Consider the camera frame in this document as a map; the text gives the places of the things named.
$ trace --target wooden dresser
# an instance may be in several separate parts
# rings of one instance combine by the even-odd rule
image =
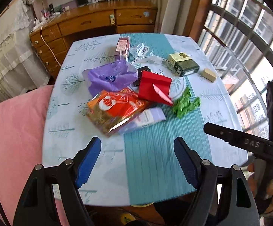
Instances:
[[[157,7],[147,1],[110,1],[74,8],[42,27],[42,37],[63,63],[74,41],[107,35],[153,33]],[[40,28],[30,34],[32,46],[54,78],[60,70],[52,52],[43,41]]]

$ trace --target screw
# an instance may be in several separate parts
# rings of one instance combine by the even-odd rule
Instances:
[[[205,166],[209,166],[211,162],[209,160],[202,160],[202,164]]]
[[[42,168],[42,165],[41,165],[41,164],[37,164],[37,165],[34,167],[35,170],[40,170],[41,168]]]
[[[232,168],[236,171],[239,171],[240,170],[240,167],[238,165],[233,165]]]
[[[64,161],[64,164],[66,164],[66,165],[70,165],[70,164],[72,164],[73,163],[73,159],[66,159],[65,161]]]

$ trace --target pink cushion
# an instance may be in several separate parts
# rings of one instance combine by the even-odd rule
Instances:
[[[41,163],[43,130],[53,86],[0,103],[0,201],[12,224],[18,200],[36,164]],[[61,201],[58,209],[63,210]],[[64,210],[60,213],[63,225]]]

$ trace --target purple plastic bag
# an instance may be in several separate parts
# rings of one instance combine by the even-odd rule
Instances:
[[[137,69],[125,60],[86,69],[82,75],[93,97],[102,90],[119,92],[138,79]]]

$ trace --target orange snack bag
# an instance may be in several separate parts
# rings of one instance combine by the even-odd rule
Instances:
[[[106,136],[111,136],[123,124],[133,120],[147,109],[150,102],[138,99],[138,94],[129,88],[120,92],[103,90],[87,103],[89,119]]]

